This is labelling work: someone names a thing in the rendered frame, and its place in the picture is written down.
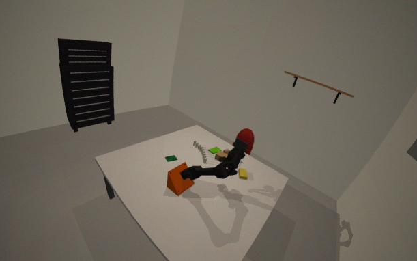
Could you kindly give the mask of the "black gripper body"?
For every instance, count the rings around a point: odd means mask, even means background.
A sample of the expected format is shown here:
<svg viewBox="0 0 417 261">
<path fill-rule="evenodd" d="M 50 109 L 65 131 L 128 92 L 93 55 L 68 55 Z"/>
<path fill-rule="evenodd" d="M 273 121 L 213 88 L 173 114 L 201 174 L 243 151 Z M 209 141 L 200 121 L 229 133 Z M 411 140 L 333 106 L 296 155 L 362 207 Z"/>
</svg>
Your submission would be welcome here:
<svg viewBox="0 0 417 261">
<path fill-rule="evenodd" d="M 220 157 L 219 158 L 219 161 L 221 162 L 221 161 L 230 161 L 230 160 L 228 158 L 226 158 L 226 157 Z M 227 166 L 227 171 L 229 173 L 229 171 L 231 169 L 231 165 L 230 165 L 230 163 L 225 163 L 225 165 Z M 234 170 L 233 173 L 230 176 L 236 175 L 236 174 L 237 174 L 237 170 Z"/>
</svg>

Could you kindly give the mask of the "yellow rectangular block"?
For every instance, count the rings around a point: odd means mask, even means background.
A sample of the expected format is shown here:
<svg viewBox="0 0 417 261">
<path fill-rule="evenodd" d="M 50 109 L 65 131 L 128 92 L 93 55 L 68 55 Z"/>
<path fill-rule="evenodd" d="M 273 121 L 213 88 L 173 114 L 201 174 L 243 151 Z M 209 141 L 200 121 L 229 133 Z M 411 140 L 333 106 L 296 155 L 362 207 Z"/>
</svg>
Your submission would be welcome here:
<svg viewBox="0 0 417 261">
<path fill-rule="evenodd" d="M 239 169 L 238 169 L 238 171 L 239 171 L 239 178 L 242 178 L 242 179 L 247 180 L 248 175 L 247 175 L 247 171 L 246 171 L 246 169 L 244 169 L 244 168 L 239 168 Z"/>
</svg>

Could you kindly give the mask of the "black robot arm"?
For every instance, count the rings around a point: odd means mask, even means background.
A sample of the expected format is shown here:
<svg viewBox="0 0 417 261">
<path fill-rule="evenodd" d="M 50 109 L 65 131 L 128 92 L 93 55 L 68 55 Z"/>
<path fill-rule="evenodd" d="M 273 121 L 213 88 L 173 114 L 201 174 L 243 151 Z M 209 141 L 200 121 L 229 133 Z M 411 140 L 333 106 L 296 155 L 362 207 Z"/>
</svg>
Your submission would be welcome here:
<svg viewBox="0 0 417 261">
<path fill-rule="evenodd" d="M 235 169 L 238 168 L 238 164 L 242 158 L 245 157 L 245 153 L 242 148 L 234 147 L 232 151 L 228 154 L 228 159 L 230 161 L 223 161 L 215 167 L 202 168 L 200 165 L 191 166 L 184 171 L 181 171 L 180 174 L 183 180 L 190 178 L 191 181 L 195 180 L 200 176 L 217 176 L 218 178 L 226 178 L 230 176 Z M 225 163 L 230 163 L 231 169 L 229 173 L 226 170 Z"/>
</svg>

